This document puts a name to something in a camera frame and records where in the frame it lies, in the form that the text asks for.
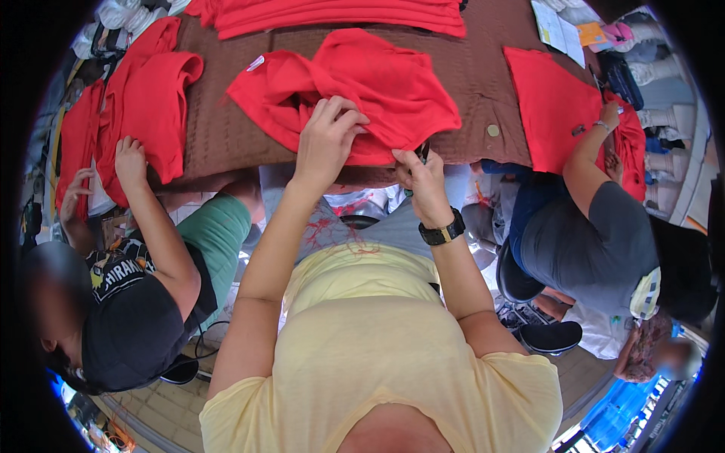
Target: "red t-shirt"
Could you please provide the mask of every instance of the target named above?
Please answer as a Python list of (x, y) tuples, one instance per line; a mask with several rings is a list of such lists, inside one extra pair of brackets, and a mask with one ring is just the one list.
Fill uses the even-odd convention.
[[(572, 132), (579, 126), (589, 130), (599, 120), (602, 97), (596, 88), (557, 65), (548, 53), (513, 47), (504, 47), (503, 52), (511, 70), (534, 171), (560, 175), (574, 146), (584, 136)], [(605, 97), (624, 107), (620, 124), (613, 131), (615, 151), (624, 168), (622, 186), (643, 201), (645, 133), (630, 104), (613, 93), (607, 92)], [(604, 170), (604, 147), (597, 166)]]
[(414, 149), (442, 130), (461, 126), (458, 108), (433, 74), (431, 58), (393, 46), (359, 28), (330, 33), (312, 61), (289, 51), (262, 55), (227, 94), (257, 125), (297, 152), (299, 133), (317, 102), (352, 100), (370, 118), (346, 165), (387, 165), (391, 149)]
[[(58, 209), (75, 172), (90, 167), (91, 156), (108, 196), (120, 206), (128, 206), (115, 170), (116, 143), (126, 136), (144, 145), (146, 160), (162, 183), (183, 174), (184, 89), (201, 76), (204, 65), (197, 54), (172, 51), (180, 23), (177, 17), (152, 23), (128, 48), (105, 91), (103, 80), (96, 81), (66, 115), (61, 128)], [(85, 199), (78, 211), (86, 218)]]
[(292, 25), (386, 23), (462, 38), (460, 0), (191, 0), (184, 12), (214, 25), (219, 39)]

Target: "black bag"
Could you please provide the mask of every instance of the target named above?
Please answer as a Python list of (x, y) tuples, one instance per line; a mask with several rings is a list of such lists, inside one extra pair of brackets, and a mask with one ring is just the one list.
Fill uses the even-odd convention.
[(642, 110), (645, 100), (639, 92), (639, 86), (634, 82), (627, 62), (617, 53), (604, 52), (597, 55), (605, 82), (609, 82), (612, 92), (632, 104), (635, 110)]

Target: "black t-shirt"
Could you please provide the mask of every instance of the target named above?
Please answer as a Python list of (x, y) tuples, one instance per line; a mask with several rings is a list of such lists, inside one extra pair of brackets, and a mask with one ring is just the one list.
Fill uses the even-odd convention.
[(637, 284), (660, 265), (645, 208), (611, 181), (594, 195), (589, 220), (569, 198), (538, 211), (523, 232), (521, 261), (576, 301), (626, 316)]
[(110, 391), (151, 383), (216, 310), (204, 257), (196, 247), (186, 248), (202, 277), (202, 290), (186, 322), (169, 292), (151, 275), (156, 268), (140, 235), (86, 258), (97, 302), (83, 324), (86, 380)]

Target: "black wristwatch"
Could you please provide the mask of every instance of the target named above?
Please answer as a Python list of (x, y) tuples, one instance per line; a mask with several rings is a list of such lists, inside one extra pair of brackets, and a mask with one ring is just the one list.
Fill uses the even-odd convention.
[(441, 228), (440, 230), (429, 230), (423, 226), (422, 222), (420, 223), (418, 231), (420, 231), (420, 235), (423, 237), (426, 244), (429, 246), (439, 246), (450, 242), (463, 234), (463, 231), (465, 230), (463, 217), (461, 217), (458, 209), (455, 209), (453, 206), (451, 206), (451, 211), (453, 211), (453, 223), (448, 225), (446, 228)]

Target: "paper document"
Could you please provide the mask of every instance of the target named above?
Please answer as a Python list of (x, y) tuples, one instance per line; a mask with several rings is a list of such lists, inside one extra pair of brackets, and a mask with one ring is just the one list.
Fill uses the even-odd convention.
[(543, 3), (531, 0), (531, 7), (536, 15), (536, 26), (539, 28), (539, 38), (542, 43), (561, 50), (579, 63), (579, 66), (586, 67), (584, 50), (579, 41), (579, 30)]

